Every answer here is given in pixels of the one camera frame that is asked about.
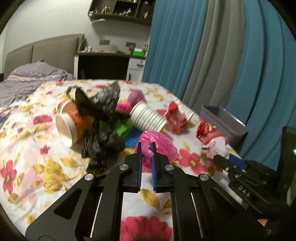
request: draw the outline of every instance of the floral bedsheet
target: floral bedsheet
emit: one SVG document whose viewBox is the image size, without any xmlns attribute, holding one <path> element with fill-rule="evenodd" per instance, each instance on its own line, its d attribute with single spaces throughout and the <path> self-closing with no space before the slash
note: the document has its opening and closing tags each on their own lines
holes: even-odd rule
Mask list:
<svg viewBox="0 0 296 241">
<path fill-rule="evenodd" d="M 57 102 L 65 98 L 68 86 L 78 85 L 92 96 L 112 82 L 44 82 L 1 128 L 0 202 L 23 234 L 28 225 L 86 173 L 88 161 L 81 158 L 82 143 L 67 148 L 59 139 L 55 127 Z M 120 81 L 120 87 L 120 101 L 126 101 L 132 89 L 141 89 L 148 105 L 155 110 L 167 108 L 176 98 L 157 84 Z M 195 114 L 187 131 L 179 135 L 166 133 L 180 154 L 180 160 L 174 164 L 191 175 L 208 173 L 241 202 L 228 188 L 227 176 L 216 172 L 209 161 L 200 157 L 202 143 L 195 137 L 199 122 Z M 228 150 L 237 155 L 231 147 Z M 117 164 L 123 161 L 124 156 L 120 156 Z M 124 194 L 120 240 L 173 240 L 172 226 L 169 193 L 154 193 L 151 174 L 143 173 L 141 192 Z"/>
</svg>

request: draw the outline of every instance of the white cable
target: white cable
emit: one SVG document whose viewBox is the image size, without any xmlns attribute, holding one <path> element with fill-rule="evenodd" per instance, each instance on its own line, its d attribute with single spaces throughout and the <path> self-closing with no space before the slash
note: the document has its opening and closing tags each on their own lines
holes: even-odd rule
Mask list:
<svg viewBox="0 0 296 241">
<path fill-rule="evenodd" d="M 101 21 L 106 21 L 106 19 L 101 18 L 101 19 L 98 19 L 98 20 L 95 20 L 95 21 L 91 21 L 91 24 L 90 24 L 90 26 L 89 26 L 89 29 L 88 29 L 88 31 L 87 31 L 87 34 L 84 36 L 83 40 L 81 41 L 81 43 L 80 43 L 80 45 L 79 45 L 79 47 L 78 47 L 78 51 L 79 51 L 79 49 L 80 49 L 80 47 L 81 47 L 83 41 L 86 39 L 86 37 L 87 37 L 89 31 L 90 31 L 90 29 L 91 29 L 91 25 L 92 25 L 93 23 L 95 23 L 95 22 L 101 22 Z"/>
</svg>

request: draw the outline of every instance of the trash bin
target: trash bin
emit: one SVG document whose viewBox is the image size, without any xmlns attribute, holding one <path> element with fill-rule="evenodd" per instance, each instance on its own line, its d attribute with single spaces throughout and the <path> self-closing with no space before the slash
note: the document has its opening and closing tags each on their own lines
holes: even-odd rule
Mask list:
<svg viewBox="0 0 296 241">
<path fill-rule="evenodd" d="M 234 148 L 248 133 L 245 125 L 232 114 L 221 107 L 202 105 L 200 116 L 213 126 L 218 132 L 227 137 L 228 143 Z"/>
</svg>

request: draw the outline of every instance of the wall socket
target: wall socket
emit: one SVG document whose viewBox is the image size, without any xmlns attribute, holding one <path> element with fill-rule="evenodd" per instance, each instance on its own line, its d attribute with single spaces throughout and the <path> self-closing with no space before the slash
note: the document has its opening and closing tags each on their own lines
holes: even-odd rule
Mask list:
<svg viewBox="0 0 296 241">
<path fill-rule="evenodd" d="M 136 47 L 136 43 L 126 42 L 126 47 Z"/>
<path fill-rule="evenodd" d="M 110 40 L 109 39 L 101 39 L 100 45 L 110 45 Z"/>
</svg>

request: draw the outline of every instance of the blue curtain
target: blue curtain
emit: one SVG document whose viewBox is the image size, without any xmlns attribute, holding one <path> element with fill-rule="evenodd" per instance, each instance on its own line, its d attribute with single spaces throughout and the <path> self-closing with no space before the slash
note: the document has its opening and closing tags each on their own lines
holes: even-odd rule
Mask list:
<svg viewBox="0 0 296 241">
<path fill-rule="evenodd" d="M 249 130 L 241 157 L 275 170 L 281 129 L 296 128 L 296 42 L 268 1 L 244 2 L 244 52 L 226 109 Z"/>
<path fill-rule="evenodd" d="M 156 0 L 143 82 L 182 98 L 200 45 L 208 0 Z"/>
</svg>

